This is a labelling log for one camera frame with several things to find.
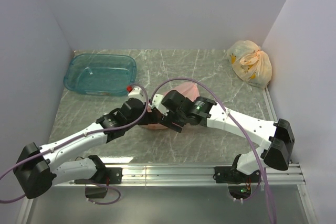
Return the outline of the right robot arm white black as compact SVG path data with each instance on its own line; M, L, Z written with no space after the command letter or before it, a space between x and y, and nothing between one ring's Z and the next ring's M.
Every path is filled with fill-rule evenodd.
M216 101L197 97L194 101L176 90L155 94L151 108L162 114L160 123L176 132L185 124L223 130L257 144L255 151L238 154L230 167L217 166L213 178L217 183L256 183L264 168L287 171L295 143L288 121L266 121L223 109Z

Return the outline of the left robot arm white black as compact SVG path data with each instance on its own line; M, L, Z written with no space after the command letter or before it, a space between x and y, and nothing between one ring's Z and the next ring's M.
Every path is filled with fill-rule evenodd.
M107 176L105 164L97 155L80 161L70 158L90 148L107 144L125 135L135 125L159 123L161 112L136 98L101 116L85 129L51 144L26 145L13 169L25 197L34 199L52 186L70 180L102 182Z

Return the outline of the pink plastic bag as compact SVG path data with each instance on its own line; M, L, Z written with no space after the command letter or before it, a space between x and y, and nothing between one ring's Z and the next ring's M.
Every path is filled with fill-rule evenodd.
M186 98L190 99L191 101L194 101L197 97L199 97L199 89L197 87L197 84L192 82L184 82L182 84L179 84L173 88L171 88L169 91L176 90ZM167 95L169 91L166 91L162 93L162 95ZM142 125L143 128L148 130L165 130L167 127L161 124L149 124L149 125Z

